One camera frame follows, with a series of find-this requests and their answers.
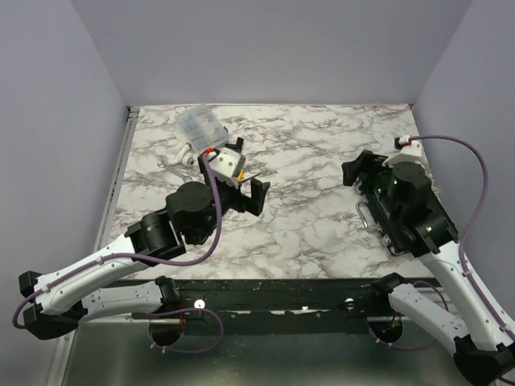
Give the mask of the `black poker case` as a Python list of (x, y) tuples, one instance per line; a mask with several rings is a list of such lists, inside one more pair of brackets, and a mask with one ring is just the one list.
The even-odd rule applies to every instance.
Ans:
[(446, 243), (459, 240), (427, 177), (403, 180), (382, 172), (360, 180), (359, 192), (381, 234), (389, 237), (387, 248), (394, 256), (439, 253)]

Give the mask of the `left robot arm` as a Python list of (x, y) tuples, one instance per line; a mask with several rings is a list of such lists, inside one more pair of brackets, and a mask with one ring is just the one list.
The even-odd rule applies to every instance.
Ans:
[(250, 195), (221, 181), (181, 185), (166, 198), (165, 208), (143, 216), (97, 252), (54, 273), (21, 274), (19, 289), (25, 299), (14, 312), (14, 326), (49, 340), (107, 316), (156, 312), (171, 317), (178, 310), (179, 296), (170, 279), (136, 286), (113, 283), (156, 265), (180, 267), (178, 258), (187, 245), (202, 245), (212, 238), (204, 256), (190, 263), (205, 261), (220, 240), (223, 215), (234, 210), (259, 216), (269, 189), (269, 183), (256, 178), (250, 180)]

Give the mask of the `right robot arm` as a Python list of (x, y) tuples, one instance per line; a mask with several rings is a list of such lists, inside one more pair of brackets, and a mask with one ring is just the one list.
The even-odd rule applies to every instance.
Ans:
[(388, 165), (369, 150), (342, 165), (343, 184), (356, 186), (392, 255), (417, 257), (457, 309), (453, 315), (396, 273), (370, 295), (381, 315), (393, 310), (417, 323), (451, 354), (473, 385), (490, 385), (514, 369), (514, 321), (493, 297), (459, 242), (458, 231), (416, 162)]

